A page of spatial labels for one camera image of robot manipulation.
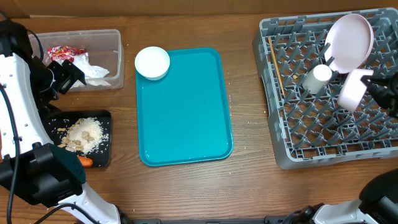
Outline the pink bowl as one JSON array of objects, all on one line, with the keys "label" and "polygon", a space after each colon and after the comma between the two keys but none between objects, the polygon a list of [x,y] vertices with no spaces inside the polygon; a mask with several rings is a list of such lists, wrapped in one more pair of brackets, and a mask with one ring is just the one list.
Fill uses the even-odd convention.
[{"label": "pink bowl", "polygon": [[373,76],[373,73],[373,70],[366,69],[354,69],[351,71],[346,77],[337,103],[350,113],[354,113],[367,90],[361,78],[363,76]]}]

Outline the red snack wrapper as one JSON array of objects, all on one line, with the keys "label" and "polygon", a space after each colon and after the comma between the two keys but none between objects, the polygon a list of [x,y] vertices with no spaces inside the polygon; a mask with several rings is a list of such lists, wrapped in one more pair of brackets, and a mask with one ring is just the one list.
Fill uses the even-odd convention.
[{"label": "red snack wrapper", "polygon": [[69,60],[70,62],[74,62],[75,57],[77,55],[85,54],[86,50],[61,45],[57,47],[48,48],[47,53],[51,61]]}]

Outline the white napkin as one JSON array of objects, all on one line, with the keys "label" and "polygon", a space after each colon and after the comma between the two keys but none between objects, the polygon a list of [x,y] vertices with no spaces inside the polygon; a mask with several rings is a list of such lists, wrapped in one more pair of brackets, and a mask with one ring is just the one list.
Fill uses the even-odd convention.
[{"label": "white napkin", "polygon": [[90,65],[88,52],[74,55],[70,61],[85,74],[86,84],[93,86],[110,86],[110,84],[103,80],[109,73],[106,68]]}]

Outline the white round plate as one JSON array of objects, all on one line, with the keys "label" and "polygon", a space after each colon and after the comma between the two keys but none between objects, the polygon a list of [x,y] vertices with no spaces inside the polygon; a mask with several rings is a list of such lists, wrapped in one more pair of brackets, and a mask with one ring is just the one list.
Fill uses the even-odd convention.
[{"label": "white round plate", "polygon": [[373,42],[373,28],[367,19],[359,14],[347,14],[338,19],[328,31],[325,42],[325,60],[332,59],[329,67],[339,73],[349,73],[358,68],[370,55]]}]

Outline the white cup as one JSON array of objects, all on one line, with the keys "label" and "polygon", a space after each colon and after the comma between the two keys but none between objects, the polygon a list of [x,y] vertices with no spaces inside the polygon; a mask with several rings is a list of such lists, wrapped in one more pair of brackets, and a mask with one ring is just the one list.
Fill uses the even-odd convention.
[{"label": "white cup", "polygon": [[311,94],[317,94],[330,80],[332,71],[327,65],[317,65],[307,73],[306,79],[302,83],[304,90],[309,90]]}]

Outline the white bowl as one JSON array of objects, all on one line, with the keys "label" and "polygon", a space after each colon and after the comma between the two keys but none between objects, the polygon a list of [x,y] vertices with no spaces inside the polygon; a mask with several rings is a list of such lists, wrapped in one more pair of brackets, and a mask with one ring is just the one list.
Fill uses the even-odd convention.
[{"label": "white bowl", "polygon": [[151,46],[142,49],[135,57],[136,71],[148,80],[160,80],[170,67],[170,56],[162,48]]}]

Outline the wooden chopstick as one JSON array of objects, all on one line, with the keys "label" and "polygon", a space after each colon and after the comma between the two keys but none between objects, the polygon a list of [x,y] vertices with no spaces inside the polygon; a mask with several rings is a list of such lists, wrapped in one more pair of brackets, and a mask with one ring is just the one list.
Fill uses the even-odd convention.
[{"label": "wooden chopstick", "polygon": [[280,76],[277,60],[276,60],[276,57],[275,57],[275,52],[274,52],[274,48],[273,48],[273,44],[272,44],[272,39],[271,39],[271,37],[268,37],[267,39],[268,39],[268,42],[269,42],[269,45],[270,45],[271,56],[272,56],[272,60],[273,60],[274,66],[275,66],[275,72],[277,74],[279,87],[280,87],[280,90],[281,90],[281,93],[282,93],[282,97],[284,98],[285,97],[285,91],[284,91],[284,87],[283,87],[283,84],[282,84],[282,79],[281,79],[281,76]]}]

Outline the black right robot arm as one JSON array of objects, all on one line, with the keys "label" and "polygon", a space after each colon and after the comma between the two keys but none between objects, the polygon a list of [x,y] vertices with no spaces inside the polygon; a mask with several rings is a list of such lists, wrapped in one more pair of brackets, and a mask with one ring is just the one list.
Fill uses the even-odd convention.
[{"label": "black right robot arm", "polygon": [[[397,118],[397,74],[365,76],[361,81],[376,103]],[[288,215],[284,223],[397,223],[397,169],[371,180],[359,199],[338,205],[320,203]]]}]

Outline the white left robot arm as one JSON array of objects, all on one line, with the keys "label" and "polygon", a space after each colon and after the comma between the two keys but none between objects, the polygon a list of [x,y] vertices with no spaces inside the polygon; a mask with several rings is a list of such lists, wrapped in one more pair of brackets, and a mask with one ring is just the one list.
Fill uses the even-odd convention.
[{"label": "white left robot arm", "polygon": [[48,136],[44,121],[60,114],[52,101],[85,76],[69,60],[44,64],[33,54],[31,35],[22,24],[1,21],[1,185],[9,191],[7,222],[19,197],[46,206],[49,214],[64,210],[82,223],[128,223],[119,207],[87,184],[78,156]]}]

